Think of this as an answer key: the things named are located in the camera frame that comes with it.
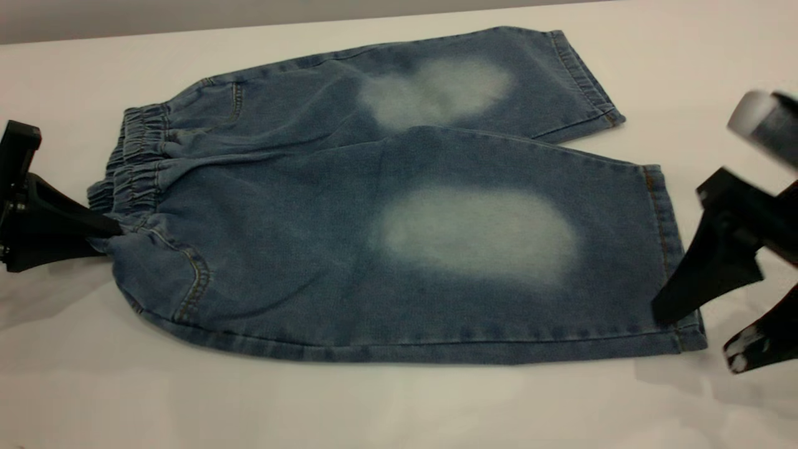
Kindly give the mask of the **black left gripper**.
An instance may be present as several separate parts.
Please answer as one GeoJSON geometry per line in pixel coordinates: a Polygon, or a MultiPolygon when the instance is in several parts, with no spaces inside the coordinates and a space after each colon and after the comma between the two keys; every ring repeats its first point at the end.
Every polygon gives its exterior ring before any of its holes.
{"type": "Polygon", "coordinates": [[[90,210],[29,173],[42,144],[40,128],[8,120],[1,144],[2,263],[21,273],[66,259],[103,256],[85,239],[23,239],[17,224],[25,211],[25,233],[71,238],[113,238],[118,221],[90,210]]]}

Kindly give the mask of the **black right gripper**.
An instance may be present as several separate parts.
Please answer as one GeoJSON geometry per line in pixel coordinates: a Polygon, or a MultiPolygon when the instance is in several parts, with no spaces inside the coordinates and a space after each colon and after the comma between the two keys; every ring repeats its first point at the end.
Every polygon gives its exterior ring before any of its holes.
{"type": "MultiPolygon", "coordinates": [[[[764,280],[756,261],[769,248],[797,261],[797,182],[773,196],[719,168],[696,188],[704,208],[695,238],[651,307],[658,323],[675,324],[728,292],[764,280]]],[[[795,360],[795,299],[782,299],[723,347],[733,374],[795,360]]]]}

